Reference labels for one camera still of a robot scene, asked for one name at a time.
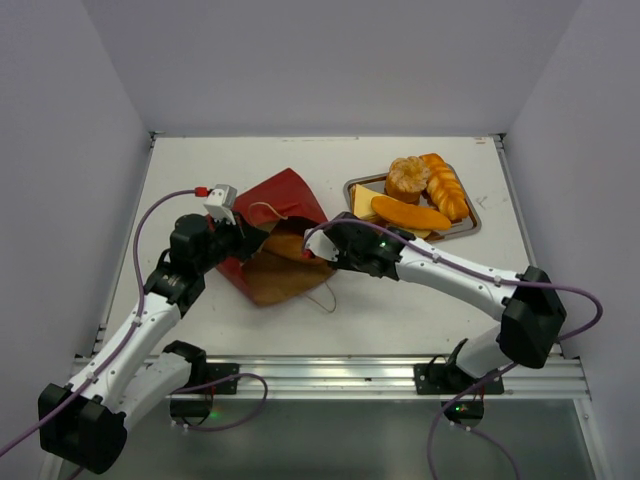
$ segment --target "braided bread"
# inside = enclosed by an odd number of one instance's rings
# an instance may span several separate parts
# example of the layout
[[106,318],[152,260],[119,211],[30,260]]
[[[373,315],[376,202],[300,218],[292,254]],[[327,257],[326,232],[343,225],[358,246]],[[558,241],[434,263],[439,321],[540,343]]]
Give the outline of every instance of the braided bread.
[[469,207],[464,190],[455,173],[436,153],[421,155],[420,158],[429,169],[427,193],[438,210],[452,222],[468,217]]
[[429,170],[418,157],[396,158],[385,182],[387,195],[405,203],[420,199],[427,185]]

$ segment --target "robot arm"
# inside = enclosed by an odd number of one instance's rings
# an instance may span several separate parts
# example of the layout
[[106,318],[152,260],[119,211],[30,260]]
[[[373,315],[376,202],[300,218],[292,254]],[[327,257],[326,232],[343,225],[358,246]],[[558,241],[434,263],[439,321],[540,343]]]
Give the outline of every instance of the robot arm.
[[[229,257],[253,256],[268,233],[247,224],[231,210],[235,189],[218,185],[207,196],[210,218],[179,218],[156,269],[144,285],[144,311],[132,309],[100,353],[65,387],[50,384],[38,399],[42,420],[91,379],[73,401],[40,429],[48,452],[94,473],[103,473],[124,448],[128,432],[163,398],[206,380],[206,353],[174,342],[138,373],[153,347],[188,312],[204,290],[204,275]],[[98,366],[115,356],[108,368]]]
[[[549,282],[535,267],[524,273],[480,265],[443,252],[413,234],[391,229],[406,242],[429,252],[432,258],[411,249],[387,234],[378,235],[349,213],[307,238],[305,248],[326,259],[336,269],[354,270],[374,277],[387,277],[435,288],[482,310],[499,322],[474,339],[464,339],[449,356],[443,369],[429,379],[459,392],[487,373],[511,362],[542,368],[555,342],[566,311],[552,290],[509,286],[502,280]],[[494,278],[479,280],[461,273],[439,259],[446,258],[468,270]]]

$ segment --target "gray tray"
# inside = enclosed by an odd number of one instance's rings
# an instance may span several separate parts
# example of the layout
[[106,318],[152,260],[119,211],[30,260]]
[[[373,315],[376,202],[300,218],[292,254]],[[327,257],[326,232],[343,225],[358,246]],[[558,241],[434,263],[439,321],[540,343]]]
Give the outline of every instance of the gray tray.
[[[456,175],[456,178],[458,178],[458,181],[460,181],[458,174],[451,167],[451,165],[449,165],[449,168],[451,168],[453,173]],[[386,179],[387,179],[387,174],[380,173],[378,175],[370,175],[368,177],[354,178],[353,180],[349,180],[347,183],[345,183],[344,196],[347,199],[347,205],[349,205],[349,210],[353,211],[353,201],[352,201],[353,197],[351,195],[351,189],[355,185],[362,185],[363,187],[367,187],[368,189],[373,190],[374,192],[385,193],[384,184]],[[424,240],[428,242],[438,242],[440,240],[446,240],[449,238],[459,238],[459,237],[465,237],[467,235],[473,235],[474,233],[480,231],[480,228],[482,227],[482,222],[480,221],[478,212],[476,212],[476,209],[473,207],[473,203],[471,203],[471,200],[467,195],[467,191],[464,189],[464,185],[462,185],[462,190],[464,191],[465,201],[469,206],[469,216],[463,220],[454,222],[449,230],[444,230],[444,231],[434,230]],[[419,205],[423,207],[436,208],[433,202],[431,202],[431,199],[429,198],[429,195],[427,194],[426,191],[422,192]]]

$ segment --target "gray wall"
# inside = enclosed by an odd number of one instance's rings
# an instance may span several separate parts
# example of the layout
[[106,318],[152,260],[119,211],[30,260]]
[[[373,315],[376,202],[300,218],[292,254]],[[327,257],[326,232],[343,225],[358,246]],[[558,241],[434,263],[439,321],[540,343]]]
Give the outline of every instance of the gray wall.
[[[148,135],[79,0],[0,2],[0,444],[95,335]],[[0,460],[33,479],[37,436]]]
[[84,0],[146,125],[504,132],[580,0]]
[[[639,19],[637,0],[584,0],[507,136],[539,263],[604,301],[601,325],[566,347],[620,479],[640,478]],[[593,315],[565,298],[570,326]]]

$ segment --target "white table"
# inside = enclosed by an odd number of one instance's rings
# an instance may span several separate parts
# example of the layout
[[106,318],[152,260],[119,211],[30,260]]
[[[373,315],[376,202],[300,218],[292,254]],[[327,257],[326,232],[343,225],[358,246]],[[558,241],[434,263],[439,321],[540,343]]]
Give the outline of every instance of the white table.
[[[241,193],[286,167],[309,184],[327,217],[347,209],[349,179],[385,171],[399,156],[437,152],[461,178],[482,221],[469,237],[438,247],[483,264],[524,271],[529,264],[514,206],[492,138],[159,138],[137,219],[160,196],[199,185],[234,185]],[[141,236],[146,278],[168,246],[174,221],[205,213],[200,199],[181,197],[160,207]],[[418,285],[339,272],[329,280],[338,308],[327,314],[296,298],[257,308],[217,271],[189,313],[160,342],[159,353],[180,339],[211,355],[400,355],[450,353],[465,337],[493,325],[484,313]],[[330,304],[324,286],[311,293]],[[131,245],[118,281],[105,339],[122,324],[137,300]]]

